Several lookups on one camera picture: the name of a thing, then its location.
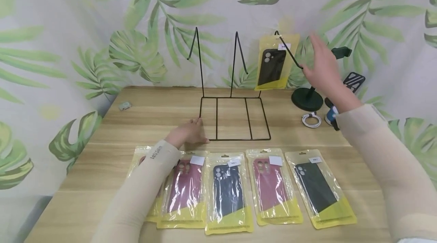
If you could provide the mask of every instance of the beige arm sleeve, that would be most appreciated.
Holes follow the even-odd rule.
[[[412,237],[437,240],[437,191],[386,122],[371,105],[339,114],[336,120],[382,188],[393,241]]]
[[[181,153],[165,140],[158,142],[115,194],[93,243],[138,243],[141,227],[159,188]]]

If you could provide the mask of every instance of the tropical leaf backdrop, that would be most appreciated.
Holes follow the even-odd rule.
[[[436,183],[437,0],[0,0],[0,198],[53,195],[126,85],[199,87],[201,57],[206,87],[253,88],[259,38],[276,30],[301,35],[310,67],[311,31],[351,48],[342,77],[366,77],[357,96]],[[237,60],[232,77],[236,31],[248,73]],[[302,85],[294,66],[287,88]],[[0,242],[23,236],[15,211]]]

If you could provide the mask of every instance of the white charging cable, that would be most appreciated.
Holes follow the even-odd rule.
[[[317,116],[316,114],[317,114],[316,112],[311,112],[309,114],[303,115],[302,116],[302,123],[309,128],[318,128],[322,124],[322,119],[319,116]],[[318,120],[318,122],[315,125],[309,125],[306,122],[306,120],[308,118],[316,118]]]

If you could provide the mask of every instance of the black phone case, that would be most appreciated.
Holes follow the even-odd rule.
[[[213,170],[215,213],[218,218],[244,207],[238,166],[217,165]]]
[[[281,78],[282,67],[284,66],[287,51],[277,49],[266,49],[261,59],[261,69],[259,70],[258,85],[264,85],[268,82],[278,81]]]
[[[316,163],[297,164],[294,169],[314,213],[320,213],[337,202],[334,193]]]

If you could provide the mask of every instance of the round stand base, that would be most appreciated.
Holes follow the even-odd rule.
[[[331,100],[330,99],[328,99],[328,98],[325,98],[325,104],[327,105],[327,107],[329,107],[329,108],[332,108],[333,107],[333,103],[331,102]]]
[[[322,108],[323,98],[316,91],[307,99],[309,88],[298,88],[291,94],[291,101],[302,110],[314,112]]]

